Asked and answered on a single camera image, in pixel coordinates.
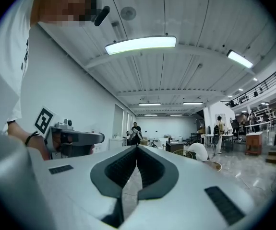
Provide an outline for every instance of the railing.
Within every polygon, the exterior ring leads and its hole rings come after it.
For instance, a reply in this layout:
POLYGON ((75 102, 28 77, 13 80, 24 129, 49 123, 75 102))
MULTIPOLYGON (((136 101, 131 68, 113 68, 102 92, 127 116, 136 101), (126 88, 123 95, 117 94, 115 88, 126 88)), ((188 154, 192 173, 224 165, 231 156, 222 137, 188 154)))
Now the railing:
POLYGON ((225 101, 221 101, 224 105, 230 107, 230 103, 229 102, 225 102, 225 101))
POLYGON ((265 81, 256 85, 254 88, 252 88, 249 91, 245 92, 244 94, 238 96, 237 98, 231 100, 228 105, 227 104, 225 104, 225 105, 229 106, 230 108, 240 105, 248 100, 251 100, 251 99, 257 97, 259 94, 262 94, 264 91, 267 91, 274 85, 276 85, 276 72, 273 73, 265 81))

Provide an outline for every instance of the white t-shirt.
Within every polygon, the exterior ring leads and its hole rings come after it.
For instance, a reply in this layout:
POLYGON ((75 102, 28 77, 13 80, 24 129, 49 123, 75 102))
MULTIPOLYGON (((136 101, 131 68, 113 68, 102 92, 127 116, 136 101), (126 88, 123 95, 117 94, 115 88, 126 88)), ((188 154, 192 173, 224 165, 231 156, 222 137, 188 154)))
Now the white t-shirt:
MULTIPOLYGON (((0 21, 0 76, 19 97, 22 79, 28 68, 29 30, 33 1, 16 0, 0 21)), ((4 132, 8 129, 6 121, 22 117, 20 98, 11 109, 12 114, 8 120, 5 120, 4 132)))
POLYGON ((188 151, 195 152, 196 160, 198 161, 205 161, 208 158, 206 148, 201 143, 193 143, 191 146, 189 146, 188 151))

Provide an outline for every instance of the hand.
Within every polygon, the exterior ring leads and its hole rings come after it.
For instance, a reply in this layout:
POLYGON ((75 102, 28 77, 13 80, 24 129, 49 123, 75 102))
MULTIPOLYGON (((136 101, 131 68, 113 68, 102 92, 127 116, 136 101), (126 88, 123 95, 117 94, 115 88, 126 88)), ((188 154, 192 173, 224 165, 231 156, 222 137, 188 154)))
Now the hand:
POLYGON ((33 136, 28 142, 28 147, 35 148, 39 150, 42 155, 43 160, 49 160, 49 152, 45 146, 44 139, 41 136, 33 136))
MULTIPOLYGON (((67 136, 67 139, 69 140, 69 142, 72 142, 72 137, 71 136, 67 136)), ((61 135, 60 135, 60 133, 54 133, 52 135, 52 143, 53 143, 54 149, 56 149, 58 151, 60 149, 60 146, 61 146, 61 135)), ((94 147, 95 147, 94 145, 91 146, 89 155, 93 154, 93 148, 94 147)))

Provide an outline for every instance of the man in black shirt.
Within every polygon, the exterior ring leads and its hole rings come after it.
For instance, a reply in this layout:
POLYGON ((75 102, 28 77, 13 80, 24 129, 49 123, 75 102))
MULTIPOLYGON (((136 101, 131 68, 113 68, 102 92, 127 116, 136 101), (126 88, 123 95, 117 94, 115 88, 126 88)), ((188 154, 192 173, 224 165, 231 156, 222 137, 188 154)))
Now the man in black shirt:
POLYGON ((132 131, 134 132, 134 129, 136 129, 138 132, 140 132, 139 134, 136 134, 134 136, 134 138, 132 139, 132 145, 138 145, 140 144, 140 138, 139 138, 139 135, 142 136, 142 133, 141 133, 141 128, 140 126, 137 126, 137 123, 134 122, 133 123, 133 127, 132 127, 132 131))

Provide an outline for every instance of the ceiling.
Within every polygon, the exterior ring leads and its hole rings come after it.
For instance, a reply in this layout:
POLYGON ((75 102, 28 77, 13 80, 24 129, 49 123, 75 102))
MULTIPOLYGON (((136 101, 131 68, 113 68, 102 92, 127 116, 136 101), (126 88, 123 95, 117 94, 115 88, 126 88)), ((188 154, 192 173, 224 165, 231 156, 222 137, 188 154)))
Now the ceiling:
POLYGON ((40 25, 137 115, 190 115, 220 101, 256 73, 229 60, 230 49, 257 65, 276 48, 276 24, 257 0, 102 0, 102 6, 110 14, 99 27, 40 25), (136 10, 133 20, 121 18, 124 7, 136 10), (165 34, 177 38, 175 48, 105 51, 114 40, 165 34), (146 102, 162 105, 138 106, 146 102))

